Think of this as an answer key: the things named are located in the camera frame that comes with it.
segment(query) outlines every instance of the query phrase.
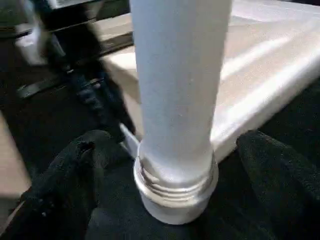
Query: black fabric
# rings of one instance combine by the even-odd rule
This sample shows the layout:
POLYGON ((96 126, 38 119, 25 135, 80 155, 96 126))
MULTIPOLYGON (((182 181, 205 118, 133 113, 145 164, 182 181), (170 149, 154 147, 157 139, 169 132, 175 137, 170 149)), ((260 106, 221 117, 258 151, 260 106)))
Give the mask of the black fabric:
POLYGON ((281 239, 320 239, 320 170, 258 131, 237 141, 254 193, 281 239))
POLYGON ((82 240, 101 201, 104 169, 129 159, 109 133, 94 130, 71 142, 32 183, 1 240, 82 240))
POLYGON ((244 171, 236 173, 241 163, 222 167, 207 209, 183 226, 163 224, 146 212, 131 162, 107 169, 105 195, 86 239, 320 239, 319 170, 260 132, 243 135, 237 144, 244 171))

